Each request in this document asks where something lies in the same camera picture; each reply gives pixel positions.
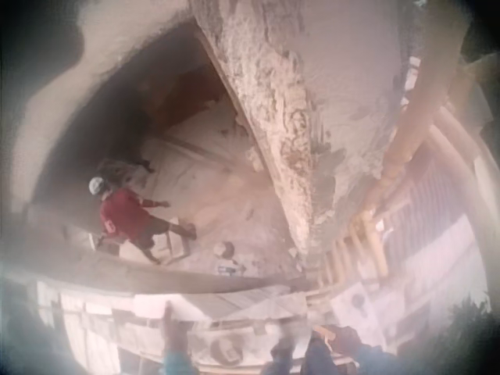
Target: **worker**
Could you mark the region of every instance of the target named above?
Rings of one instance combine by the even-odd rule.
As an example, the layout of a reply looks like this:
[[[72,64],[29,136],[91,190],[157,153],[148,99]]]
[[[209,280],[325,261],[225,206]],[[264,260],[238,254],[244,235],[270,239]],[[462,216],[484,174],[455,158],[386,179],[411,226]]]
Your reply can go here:
[[[145,208],[153,207],[170,207],[167,201],[154,202],[143,199],[125,187],[113,190],[102,177],[92,178],[89,190],[102,201],[101,221],[104,231],[97,240],[97,246],[106,238],[123,234],[144,253],[146,258],[153,263],[160,264],[160,260],[151,253],[151,248],[155,244],[152,237],[155,234],[172,231],[181,237],[196,239],[196,228],[193,224],[190,224],[189,228],[186,229],[150,215],[145,210]]]
[[[188,354],[187,329],[172,319],[172,306],[167,303],[162,318],[162,336],[165,341],[165,375],[195,375],[198,370],[193,366]],[[380,348],[364,345],[357,332],[351,327],[328,327],[336,338],[329,343],[332,350],[353,358],[359,363],[359,374],[365,375],[428,375],[420,368],[399,359],[395,355],[382,352]],[[262,375],[288,375],[292,368],[292,354],[295,343],[290,337],[282,338],[271,350],[273,361],[267,363]],[[316,332],[305,352],[301,375],[340,375],[335,366],[330,349]]]

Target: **white hard hat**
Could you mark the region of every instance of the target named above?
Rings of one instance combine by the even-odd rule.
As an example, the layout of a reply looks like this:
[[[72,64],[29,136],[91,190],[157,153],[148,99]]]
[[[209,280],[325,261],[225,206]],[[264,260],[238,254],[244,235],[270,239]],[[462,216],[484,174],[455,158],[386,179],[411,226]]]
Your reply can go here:
[[[94,177],[91,182],[88,184],[88,190],[91,191],[92,195],[97,195],[101,192],[102,187],[105,182],[102,177]]]

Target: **red shirt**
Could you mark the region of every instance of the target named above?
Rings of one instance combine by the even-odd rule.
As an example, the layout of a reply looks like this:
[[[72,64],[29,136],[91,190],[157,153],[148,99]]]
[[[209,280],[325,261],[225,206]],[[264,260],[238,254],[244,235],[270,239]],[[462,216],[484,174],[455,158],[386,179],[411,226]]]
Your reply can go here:
[[[133,191],[122,187],[101,204],[101,221],[109,237],[119,233],[135,240],[146,228],[151,216],[143,207],[156,207],[153,201],[141,201]]]

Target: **dusty floor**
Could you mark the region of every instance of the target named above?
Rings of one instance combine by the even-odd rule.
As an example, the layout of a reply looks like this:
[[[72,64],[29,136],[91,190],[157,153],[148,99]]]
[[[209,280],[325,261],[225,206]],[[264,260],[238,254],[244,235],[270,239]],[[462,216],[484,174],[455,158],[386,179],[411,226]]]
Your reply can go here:
[[[170,128],[166,135],[203,147],[240,163],[251,143],[234,122],[227,99]],[[213,247],[221,241],[234,244],[234,259],[243,264],[246,277],[277,273],[298,275],[288,249],[293,246],[281,205],[264,173],[231,173],[194,160],[159,139],[146,141],[143,156],[155,172],[137,173],[132,188],[145,198],[168,200],[171,208],[150,212],[165,220],[179,217],[194,223],[198,240],[191,255],[168,265],[170,269],[217,273],[220,261]],[[136,249],[122,247],[120,256],[138,262],[148,260]]]

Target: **broken wall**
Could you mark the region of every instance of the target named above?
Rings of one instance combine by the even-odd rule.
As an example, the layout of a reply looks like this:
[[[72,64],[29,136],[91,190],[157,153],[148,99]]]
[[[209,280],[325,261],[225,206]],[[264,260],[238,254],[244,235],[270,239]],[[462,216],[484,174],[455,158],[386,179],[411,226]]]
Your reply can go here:
[[[396,1],[191,1],[310,265],[380,173],[407,44]]]

